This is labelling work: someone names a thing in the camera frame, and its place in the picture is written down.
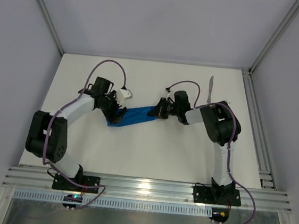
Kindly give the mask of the blue cloth napkin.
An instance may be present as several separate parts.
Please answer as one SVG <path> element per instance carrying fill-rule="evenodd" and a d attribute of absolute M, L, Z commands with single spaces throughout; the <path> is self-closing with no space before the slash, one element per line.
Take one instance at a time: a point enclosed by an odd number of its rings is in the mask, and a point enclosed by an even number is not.
<path fill-rule="evenodd" d="M 131 126 L 138 123 L 150 122 L 156 120 L 156 115 L 149 115 L 148 113 L 153 110 L 155 106 L 146 106 L 146 107 L 136 107 L 130 108 L 124 114 L 120 122 L 111 123 L 108 118 L 106 118 L 108 127 L 125 127 Z"/>

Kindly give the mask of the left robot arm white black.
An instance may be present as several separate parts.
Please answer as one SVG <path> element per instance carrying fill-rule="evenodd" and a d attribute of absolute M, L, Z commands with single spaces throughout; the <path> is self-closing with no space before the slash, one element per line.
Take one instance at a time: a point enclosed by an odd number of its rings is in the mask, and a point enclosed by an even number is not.
<path fill-rule="evenodd" d="M 109 80 L 97 77 L 93 84 L 85 84 L 79 95 L 66 105 L 52 112 L 34 113 L 26 151 L 49 164 L 71 187 L 90 188 L 84 178 L 84 170 L 67 152 L 68 127 L 95 109 L 102 111 L 109 123 L 119 123 L 127 113 L 124 103 L 132 98 L 126 87 L 114 90 Z"/>

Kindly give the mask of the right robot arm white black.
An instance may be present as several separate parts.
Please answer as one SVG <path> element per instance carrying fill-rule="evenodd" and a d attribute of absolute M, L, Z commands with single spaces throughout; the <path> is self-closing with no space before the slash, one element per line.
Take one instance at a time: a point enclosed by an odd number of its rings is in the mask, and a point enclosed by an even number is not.
<path fill-rule="evenodd" d="M 147 115 L 167 119 L 174 115 L 182 124 L 202 123 L 214 146 L 214 174 L 211 185 L 200 182 L 193 187 L 196 203 L 226 205 L 236 195 L 236 183 L 231 174 L 232 152 L 241 126 L 226 101 L 192 109 L 185 91 L 175 92 L 174 99 L 161 98 Z"/>

